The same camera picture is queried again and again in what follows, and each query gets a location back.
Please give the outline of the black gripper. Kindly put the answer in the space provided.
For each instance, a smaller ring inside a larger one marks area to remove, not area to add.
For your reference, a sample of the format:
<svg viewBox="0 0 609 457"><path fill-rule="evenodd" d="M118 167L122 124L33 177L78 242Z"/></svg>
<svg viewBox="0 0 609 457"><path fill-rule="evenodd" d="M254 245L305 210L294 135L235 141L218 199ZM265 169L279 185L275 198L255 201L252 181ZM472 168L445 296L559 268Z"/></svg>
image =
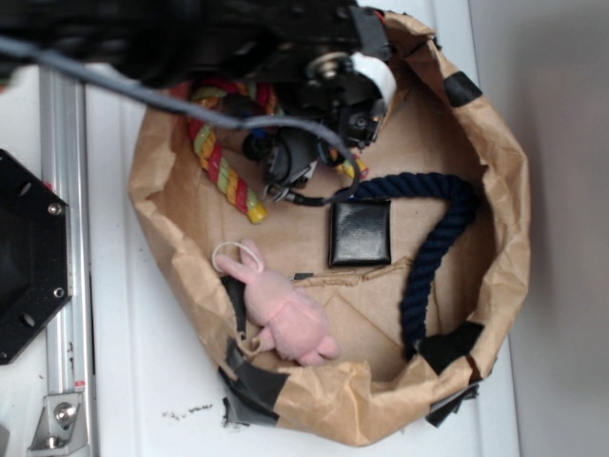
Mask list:
<svg viewBox="0 0 609 457"><path fill-rule="evenodd" d="M307 61L284 56L252 78L271 84L285 114L317 122L356 149L376 141L396 90L386 61L358 51L334 51ZM318 161L342 161L326 141L295 127L254 130L243 153L252 161L266 161L264 198L275 202L303 189Z"/></svg>

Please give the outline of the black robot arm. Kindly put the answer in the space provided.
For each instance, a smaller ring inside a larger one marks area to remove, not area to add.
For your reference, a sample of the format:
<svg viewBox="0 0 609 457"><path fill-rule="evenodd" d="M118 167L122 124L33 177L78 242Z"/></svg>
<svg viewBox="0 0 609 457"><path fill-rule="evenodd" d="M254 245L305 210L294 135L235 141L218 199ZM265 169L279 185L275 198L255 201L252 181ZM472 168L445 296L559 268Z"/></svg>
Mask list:
<svg viewBox="0 0 609 457"><path fill-rule="evenodd" d="M1 77L37 64L156 109L225 129L265 130L246 152L265 193L299 193L318 162L351 163L375 141L396 90L377 10L354 1L5 1ZM268 83L284 116L214 114L158 94L220 77Z"/></svg>

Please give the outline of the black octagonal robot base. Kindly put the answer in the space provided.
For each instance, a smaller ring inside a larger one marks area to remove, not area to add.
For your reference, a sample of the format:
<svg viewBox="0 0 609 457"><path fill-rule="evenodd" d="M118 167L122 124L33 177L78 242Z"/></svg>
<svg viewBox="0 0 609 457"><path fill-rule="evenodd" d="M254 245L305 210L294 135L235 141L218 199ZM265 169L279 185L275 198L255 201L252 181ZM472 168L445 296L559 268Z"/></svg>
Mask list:
<svg viewBox="0 0 609 457"><path fill-rule="evenodd" d="M1 364L13 363L69 300L69 211L1 151Z"/></svg>

